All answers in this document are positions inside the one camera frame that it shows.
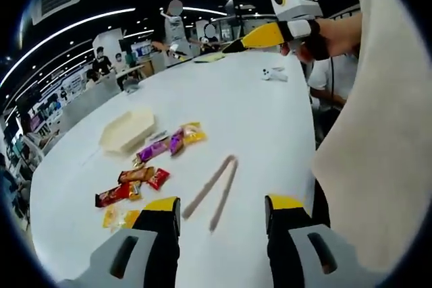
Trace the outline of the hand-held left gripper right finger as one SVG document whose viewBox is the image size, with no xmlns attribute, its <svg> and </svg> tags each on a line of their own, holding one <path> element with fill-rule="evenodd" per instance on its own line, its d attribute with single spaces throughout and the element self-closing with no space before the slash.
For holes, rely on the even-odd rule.
<svg viewBox="0 0 432 288">
<path fill-rule="evenodd" d="M 265 196 L 267 255 L 274 287 L 376 287 L 380 274 L 363 268 L 354 247 L 290 196 Z"/>
</svg>

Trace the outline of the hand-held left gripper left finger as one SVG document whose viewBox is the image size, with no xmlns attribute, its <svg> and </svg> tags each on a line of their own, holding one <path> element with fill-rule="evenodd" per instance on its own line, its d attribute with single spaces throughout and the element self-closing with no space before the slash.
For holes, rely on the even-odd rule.
<svg viewBox="0 0 432 288">
<path fill-rule="evenodd" d="M 149 203 L 91 255 L 89 267 L 60 287 L 174 287 L 180 257 L 180 198 Z"/>
</svg>

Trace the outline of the person's right hand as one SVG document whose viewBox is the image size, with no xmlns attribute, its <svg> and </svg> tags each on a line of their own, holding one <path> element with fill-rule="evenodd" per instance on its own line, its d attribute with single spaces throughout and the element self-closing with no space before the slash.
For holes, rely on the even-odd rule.
<svg viewBox="0 0 432 288">
<path fill-rule="evenodd" d="M 346 53 L 354 53 L 360 46 L 362 34 L 362 13 L 358 12 L 353 16 L 339 20 L 318 18 L 315 20 L 319 26 L 319 34 L 325 39 L 325 44 L 330 57 Z M 292 50 L 288 43 L 279 46 L 281 55 L 286 56 Z M 294 51 L 295 56 L 304 63 L 310 63 L 317 59 L 305 45 Z"/>
</svg>

